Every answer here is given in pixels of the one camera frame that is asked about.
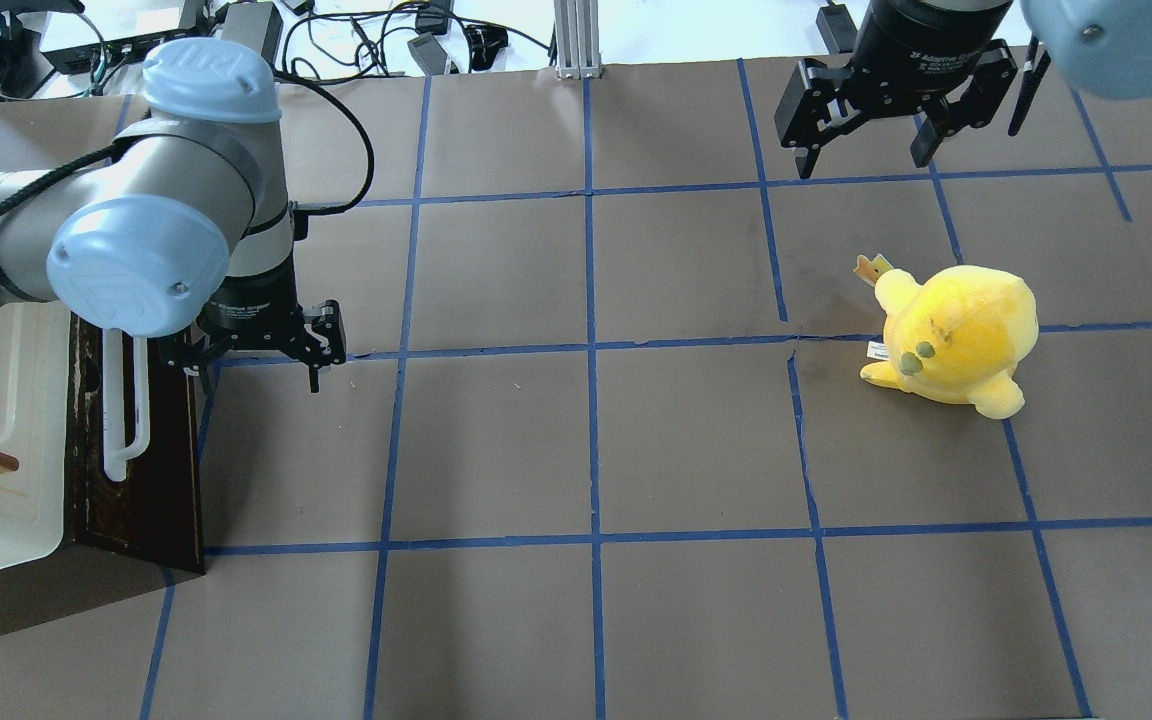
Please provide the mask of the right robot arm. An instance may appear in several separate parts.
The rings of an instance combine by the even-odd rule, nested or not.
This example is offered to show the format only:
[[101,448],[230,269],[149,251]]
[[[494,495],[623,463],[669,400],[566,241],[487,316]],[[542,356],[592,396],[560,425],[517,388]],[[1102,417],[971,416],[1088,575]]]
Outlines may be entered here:
[[1024,63],[996,29],[1009,1],[873,1],[844,67],[799,60],[774,127],[794,152],[799,179],[814,173],[827,143],[878,119],[920,118],[910,146],[927,167],[943,141],[988,126],[1011,83],[1016,135],[1047,69],[1074,88],[1111,100],[1152,96],[1152,1],[1024,1],[1030,29]]

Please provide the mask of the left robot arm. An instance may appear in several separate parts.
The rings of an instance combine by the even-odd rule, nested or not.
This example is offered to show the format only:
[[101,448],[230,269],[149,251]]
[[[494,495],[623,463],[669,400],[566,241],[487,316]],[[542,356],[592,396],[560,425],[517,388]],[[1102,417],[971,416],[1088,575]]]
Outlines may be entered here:
[[253,50],[179,38],[143,63],[147,115],[52,170],[0,172],[0,309],[59,301],[160,340],[200,373],[273,351],[311,376],[346,361],[338,301],[302,306],[306,211],[285,182],[276,76]]

